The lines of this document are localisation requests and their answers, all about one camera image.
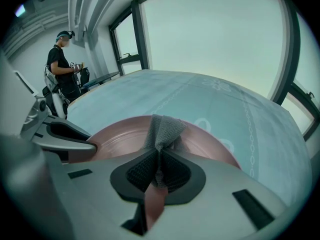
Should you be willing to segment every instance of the dark table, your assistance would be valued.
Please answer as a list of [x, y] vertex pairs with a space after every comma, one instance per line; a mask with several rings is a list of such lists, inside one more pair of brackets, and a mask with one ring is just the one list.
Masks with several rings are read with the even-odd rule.
[[105, 74], [105, 75], [103, 75], [103, 76], [101, 76], [101, 77], [98, 77], [98, 78], [96, 78], [96, 79], [94, 79], [94, 80], [91, 80], [91, 81], [85, 83], [85, 84], [80, 88], [80, 90], [88, 89], [89, 87], [95, 86], [95, 85], [97, 85], [97, 84], [102, 85], [105, 80], [108, 80], [108, 79], [111, 80], [111, 78], [113, 78], [114, 76], [116, 76], [116, 75], [118, 75], [118, 74], [119, 74], [119, 72], [113, 72], [113, 73]]

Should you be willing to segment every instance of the black t-shirt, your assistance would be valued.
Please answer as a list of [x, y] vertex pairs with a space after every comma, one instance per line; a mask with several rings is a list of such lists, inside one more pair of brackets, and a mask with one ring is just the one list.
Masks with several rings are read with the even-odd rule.
[[[68, 61], [65, 58], [64, 51], [58, 46], [54, 45], [53, 48], [49, 51], [48, 59], [46, 65], [49, 66], [51, 72], [51, 63], [58, 61], [59, 68], [70, 68]], [[73, 73], [60, 74], [56, 75], [55, 78], [59, 84], [67, 83], [73, 81]]]

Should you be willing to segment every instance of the round black knob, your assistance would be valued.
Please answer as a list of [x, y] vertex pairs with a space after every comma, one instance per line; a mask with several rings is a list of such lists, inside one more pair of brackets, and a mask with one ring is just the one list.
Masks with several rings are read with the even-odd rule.
[[46, 103], [44, 100], [42, 100], [42, 101], [40, 102], [39, 108], [40, 108], [40, 111], [41, 111], [41, 112], [45, 111], [46, 105], [47, 105], [47, 103]]

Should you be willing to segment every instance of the gray towel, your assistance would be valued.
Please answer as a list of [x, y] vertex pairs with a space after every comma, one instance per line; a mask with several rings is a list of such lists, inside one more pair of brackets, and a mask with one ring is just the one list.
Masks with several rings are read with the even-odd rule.
[[150, 127], [145, 139], [145, 148], [156, 148], [158, 150], [158, 169], [152, 184], [159, 188], [165, 188], [164, 174], [161, 171], [161, 150], [169, 147], [176, 150], [185, 150], [180, 134], [187, 126], [179, 119], [171, 116], [153, 114]]

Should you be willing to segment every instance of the table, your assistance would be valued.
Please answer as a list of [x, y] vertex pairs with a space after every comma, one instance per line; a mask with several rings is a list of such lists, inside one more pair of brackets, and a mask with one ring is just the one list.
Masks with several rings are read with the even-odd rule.
[[290, 113], [237, 84], [196, 73], [140, 70], [109, 81], [68, 107], [90, 134], [120, 120], [167, 115], [218, 138], [242, 170], [290, 206], [311, 191], [308, 150]]
[[94, 79], [94, 80], [91, 80], [91, 81], [85, 83], [85, 84], [80, 88], [80, 90], [88, 89], [89, 87], [95, 86], [95, 85], [97, 85], [97, 84], [101, 85], [101, 84], [103, 84], [103, 82], [104, 82], [105, 80], [107, 80], [107, 79], [110, 79], [110, 80], [111, 80], [111, 78], [113, 78], [114, 76], [116, 76], [116, 75], [118, 75], [118, 74], [119, 74], [119, 72], [113, 72], [113, 73], [105, 74], [105, 75], [103, 75], [103, 76], [101, 76], [101, 77], [98, 77], [98, 78], [96, 78], [96, 79]]

